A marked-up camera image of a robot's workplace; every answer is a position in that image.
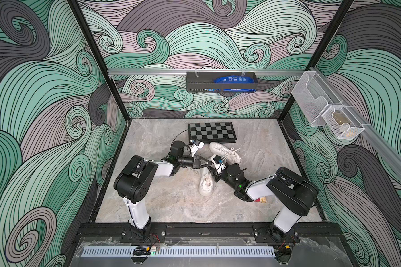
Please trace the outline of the white knit shoe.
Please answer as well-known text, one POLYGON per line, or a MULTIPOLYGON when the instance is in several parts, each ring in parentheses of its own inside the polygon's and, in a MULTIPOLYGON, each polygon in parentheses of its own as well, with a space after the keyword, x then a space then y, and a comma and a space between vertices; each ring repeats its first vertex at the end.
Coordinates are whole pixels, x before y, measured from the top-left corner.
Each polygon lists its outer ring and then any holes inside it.
POLYGON ((211 196, 213 194, 213 188, 215 184, 211 172, 208 168, 202 168, 200 175, 201 178, 198 187, 199 193, 205 197, 211 196))
POLYGON ((234 147, 228 148, 218 142, 211 142, 209 144, 209 149, 214 155, 220 156, 222 160, 229 165, 240 164, 242 162, 241 157, 237 153, 239 149, 235 149, 234 147))

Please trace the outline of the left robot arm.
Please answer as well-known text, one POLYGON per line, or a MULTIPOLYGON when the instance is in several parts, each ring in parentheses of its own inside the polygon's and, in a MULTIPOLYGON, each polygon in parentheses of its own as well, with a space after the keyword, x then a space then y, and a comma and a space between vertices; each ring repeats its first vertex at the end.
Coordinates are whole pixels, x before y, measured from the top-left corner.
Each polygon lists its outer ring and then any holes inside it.
POLYGON ((155 177, 171 177, 180 168, 204 169, 212 164, 196 154, 204 145, 199 140, 190 140, 188 145, 177 140, 173 141, 167 156, 161 160, 146 160, 138 155, 130 159, 114 181, 114 189, 128 208, 129 223, 133 228, 142 231, 149 228, 151 217, 144 198, 155 177))

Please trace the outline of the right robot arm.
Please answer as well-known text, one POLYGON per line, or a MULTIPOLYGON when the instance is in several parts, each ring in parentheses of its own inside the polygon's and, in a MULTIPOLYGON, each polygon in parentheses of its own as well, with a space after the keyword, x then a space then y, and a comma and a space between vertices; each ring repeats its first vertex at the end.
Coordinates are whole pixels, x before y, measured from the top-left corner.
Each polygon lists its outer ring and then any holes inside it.
POLYGON ((247 180, 239 164, 209 166, 208 170, 216 182, 224 181, 242 201, 253 202, 267 196, 280 200, 284 207, 276 215, 271 229, 285 234, 300 218, 308 215, 319 194, 313 183, 285 167, 256 181, 247 180))

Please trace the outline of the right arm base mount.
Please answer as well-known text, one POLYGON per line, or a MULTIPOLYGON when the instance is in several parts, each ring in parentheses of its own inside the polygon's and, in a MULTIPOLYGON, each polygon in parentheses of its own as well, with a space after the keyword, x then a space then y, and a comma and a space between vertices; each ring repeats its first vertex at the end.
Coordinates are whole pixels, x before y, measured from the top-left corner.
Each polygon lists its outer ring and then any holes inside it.
POLYGON ((300 238, 295 232, 295 227, 292 227, 287 233, 281 231, 278 227, 270 224, 254 224, 254 237, 258 243, 268 243, 272 245, 294 244, 299 243, 300 238))

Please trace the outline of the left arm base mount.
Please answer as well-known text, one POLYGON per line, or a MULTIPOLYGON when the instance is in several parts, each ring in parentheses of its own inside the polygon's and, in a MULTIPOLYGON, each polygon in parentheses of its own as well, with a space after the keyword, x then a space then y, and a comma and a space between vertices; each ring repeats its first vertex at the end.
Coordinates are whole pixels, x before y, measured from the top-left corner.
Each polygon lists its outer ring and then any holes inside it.
POLYGON ((121 235, 122 242, 135 243, 135 242, 164 242, 166 236, 167 226, 159 223, 147 223, 147 225, 138 229, 131 224, 128 224, 121 235))

